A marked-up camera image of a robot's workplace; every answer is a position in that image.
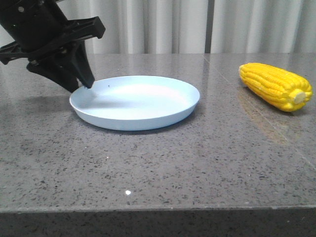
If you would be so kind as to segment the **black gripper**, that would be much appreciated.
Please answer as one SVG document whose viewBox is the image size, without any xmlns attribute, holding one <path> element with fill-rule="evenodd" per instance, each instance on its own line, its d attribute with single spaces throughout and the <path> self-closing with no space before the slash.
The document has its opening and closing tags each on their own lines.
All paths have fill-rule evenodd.
<svg viewBox="0 0 316 237">
<path fill-rule="evenodd" d="M 83 40 L 102 38 L 105 26 L 99 17 L 68 20 L 54 0 L 2 0 L 0 24 L 14 39 L 0 49 L 3 64 L 18 58 L 37 59 L 70 44 L 64 69 L 53 58 L 29 62 L 31 73 L 50 79 L 69 92 L 95 81 Z"/>
</svg>

